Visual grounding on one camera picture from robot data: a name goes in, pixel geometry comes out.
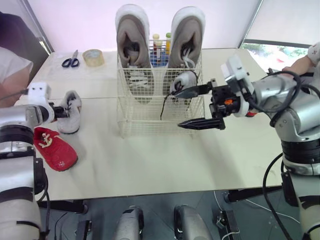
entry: wire basket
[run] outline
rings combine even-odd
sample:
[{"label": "wire basket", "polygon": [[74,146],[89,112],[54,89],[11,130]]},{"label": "wire basket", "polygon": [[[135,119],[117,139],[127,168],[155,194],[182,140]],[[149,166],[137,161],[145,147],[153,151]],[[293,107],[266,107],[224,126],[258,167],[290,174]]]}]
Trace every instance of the wire basket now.
[{"label": "wire basket", "polygon": [[171,81],[184,71],[195,72],[197,84],[203,83],[201,56],[195,68],[167,68],[167,50],[163,44],[160,55],[158,50],[155,56],[151,42],[151,68],[123,68],[118,58],[117,122],[121,136],[192,134],[194,130],[178,127],[178,124],[204,117],[203,97],[182,99],[166,95]]}]

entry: table leg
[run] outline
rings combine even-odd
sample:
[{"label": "table leg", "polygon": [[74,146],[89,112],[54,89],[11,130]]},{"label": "table leg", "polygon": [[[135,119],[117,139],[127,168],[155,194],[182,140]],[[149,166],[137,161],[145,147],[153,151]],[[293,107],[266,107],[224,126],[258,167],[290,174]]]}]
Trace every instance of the table leg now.
[{"label": "table leg", "polygon": [[[282,186],[271,186],[267,187],[267,193],[278,191],[282,189]],[[229,190],[229,193],[225,196],[225,200],[229,203],[234,203],[240,200],[256,197],[262,195],[262,187],[249,188],[244,190]]]},{"label": "table leg", "polygon": [[[39,208],[47,208],[47,202],[42,201],[38,203]],[[74,200],[71,201],[50,201],[50,209],[72,212],[75,214],[85,214],[88,211],[88,206],[84,204],[83,200]]]}]

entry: tape roll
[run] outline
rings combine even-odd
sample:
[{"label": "tape roll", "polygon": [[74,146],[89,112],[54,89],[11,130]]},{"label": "tape roll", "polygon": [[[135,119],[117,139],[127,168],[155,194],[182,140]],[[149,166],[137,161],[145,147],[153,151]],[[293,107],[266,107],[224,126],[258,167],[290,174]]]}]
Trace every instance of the tape roll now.
[{"label": "tape roll", "polygon": [[82,56],[89,67],[97,67],[105,63],[102,51],[99,49],[89,49],[85,51]]}]

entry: red shoe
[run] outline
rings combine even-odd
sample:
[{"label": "red shoe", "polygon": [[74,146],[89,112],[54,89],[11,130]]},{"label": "red shoe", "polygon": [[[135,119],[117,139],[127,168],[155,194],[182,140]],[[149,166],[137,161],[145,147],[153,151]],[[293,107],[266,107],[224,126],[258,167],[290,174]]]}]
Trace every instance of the red shoe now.
[{"label": "red shoe", "polygon": [[36,149],[53,170],[59,172],[67,170],[78,160],[76,151],[59,137],[57,131],[36,127],[33,141]]}]

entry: scissors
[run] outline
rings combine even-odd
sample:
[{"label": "scissors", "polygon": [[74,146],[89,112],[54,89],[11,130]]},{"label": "scissors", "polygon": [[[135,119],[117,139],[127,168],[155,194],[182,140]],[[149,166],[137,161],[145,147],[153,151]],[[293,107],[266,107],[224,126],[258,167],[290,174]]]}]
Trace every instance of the scissors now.
[{"label": "scissors", "polygon": [[72,58],[68,58],[68,59],[64,60],[63,63],[61,64],[61,66],[63,68],[68,68],[70,66],[72,68],[78,67],[79,66],[79,60],[78,60],[77,56],[78,56],[78,50],[76,50],[74,52],[74,54],[72,55]]}]

